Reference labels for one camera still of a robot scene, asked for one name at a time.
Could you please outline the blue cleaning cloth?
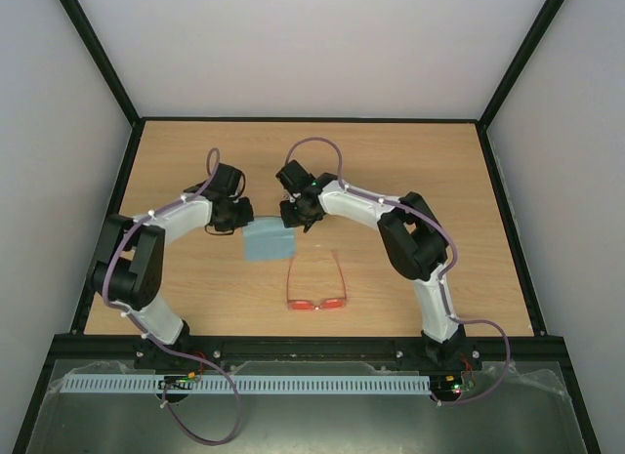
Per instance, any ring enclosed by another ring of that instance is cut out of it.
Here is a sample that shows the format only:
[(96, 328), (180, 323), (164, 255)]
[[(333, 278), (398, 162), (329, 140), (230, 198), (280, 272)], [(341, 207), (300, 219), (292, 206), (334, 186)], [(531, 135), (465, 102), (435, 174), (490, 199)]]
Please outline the blue cleaning cloth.
[(256, 218), (242, 229), (243, 256), (248, 262), (290, 259), (296, 252), (294, 229), (279, 217)]

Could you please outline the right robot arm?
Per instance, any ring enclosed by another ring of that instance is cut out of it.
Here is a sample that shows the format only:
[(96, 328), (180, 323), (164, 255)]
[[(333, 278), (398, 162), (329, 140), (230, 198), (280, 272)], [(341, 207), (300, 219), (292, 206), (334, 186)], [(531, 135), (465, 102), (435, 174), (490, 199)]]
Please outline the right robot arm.
[(455, 265), (447, 253), (456, 249), (424, 198), (416, 192), (403, 197), (371, 192), (330, 173), (316, 177), (296, 160), (287, 162), (276, 178), (287, 192), (279, 204), (286, 227), (309, 230), (330, 215), (379, 232), (391, 266), (413, 284), (425, 357), (439, 368), (455, 361), (466, 339), (446, 278)]

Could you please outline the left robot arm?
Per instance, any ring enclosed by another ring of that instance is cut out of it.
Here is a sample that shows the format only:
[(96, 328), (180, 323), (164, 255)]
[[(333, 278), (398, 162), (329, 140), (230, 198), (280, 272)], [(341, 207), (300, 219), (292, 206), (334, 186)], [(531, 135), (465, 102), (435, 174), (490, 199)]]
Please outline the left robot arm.
[(188, 325), (161, 292), (165, 248), (196, 229), (229, 235), (248, 226), (254, 213), (245, 187), (241, 170), (219, 163), (208, 180), (168, 205), (135, 217), (108, 216), (88, 268), (92, 289), (107, 307), (131, 320), (144, 339), (174, 349)]

